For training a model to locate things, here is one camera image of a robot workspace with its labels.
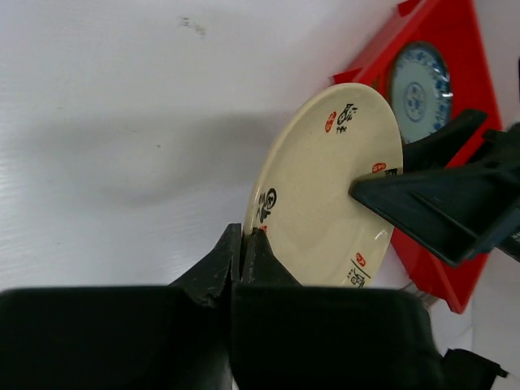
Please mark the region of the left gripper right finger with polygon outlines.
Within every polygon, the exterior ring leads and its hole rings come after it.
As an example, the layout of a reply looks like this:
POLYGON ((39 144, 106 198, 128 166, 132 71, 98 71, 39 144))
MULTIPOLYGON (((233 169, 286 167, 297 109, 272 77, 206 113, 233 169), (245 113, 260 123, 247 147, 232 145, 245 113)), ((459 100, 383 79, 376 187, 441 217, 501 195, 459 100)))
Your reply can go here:
POLYGON ((248 240, 232 288, 231 367, 241 389, 440 389, 442 357, 422 302, 400 290, 273 279, 267 235, 248 240))

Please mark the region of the beige floral plate back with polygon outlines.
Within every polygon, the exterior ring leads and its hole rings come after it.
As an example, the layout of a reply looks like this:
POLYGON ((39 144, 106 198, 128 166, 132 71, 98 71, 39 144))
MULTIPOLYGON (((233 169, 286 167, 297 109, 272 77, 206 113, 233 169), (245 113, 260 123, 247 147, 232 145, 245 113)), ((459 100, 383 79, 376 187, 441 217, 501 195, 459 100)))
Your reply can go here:
POLYGON ((384 97, 359 83, 324 89, 273 142, 249 198, 243 236, 264 231, 300 284, 365 288, 393 227, 349 189, 356 180, 402 170, 401 135, 384 97))

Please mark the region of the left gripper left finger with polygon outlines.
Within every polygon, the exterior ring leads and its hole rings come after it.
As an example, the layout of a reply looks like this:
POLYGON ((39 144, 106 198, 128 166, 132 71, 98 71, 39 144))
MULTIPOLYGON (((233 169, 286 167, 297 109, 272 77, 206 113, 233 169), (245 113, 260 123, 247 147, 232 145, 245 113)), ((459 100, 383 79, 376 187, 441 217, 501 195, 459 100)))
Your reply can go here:
POLYGON ((4 389, 229 389, 227 308, 241 226, 168 285, 1 294, 4 389))

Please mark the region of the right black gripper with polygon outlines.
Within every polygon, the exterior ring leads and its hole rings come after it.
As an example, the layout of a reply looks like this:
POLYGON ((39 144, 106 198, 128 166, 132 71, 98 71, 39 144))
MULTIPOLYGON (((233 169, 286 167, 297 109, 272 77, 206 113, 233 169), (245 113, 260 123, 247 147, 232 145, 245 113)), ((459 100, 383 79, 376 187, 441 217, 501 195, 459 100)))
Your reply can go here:
POLYGON ((430 170, 446 167, 487 118, 464 110, 403 146, 408 174, 357 180, 350 196, 451 267, 494 248, 517 261, 519 123, 484 133, 482 162, 430 170))

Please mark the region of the blue patterned plate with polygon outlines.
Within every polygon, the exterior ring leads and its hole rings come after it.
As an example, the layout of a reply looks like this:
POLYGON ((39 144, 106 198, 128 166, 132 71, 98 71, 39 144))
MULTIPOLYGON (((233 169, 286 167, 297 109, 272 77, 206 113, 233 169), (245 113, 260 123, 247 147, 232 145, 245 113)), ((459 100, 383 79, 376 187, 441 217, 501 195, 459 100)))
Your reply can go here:
POLYGON ((449 122, 451 77, 432 44, 415 41, 398 53, 390 71, 388 98, 405 144, 429 137, 449 122))

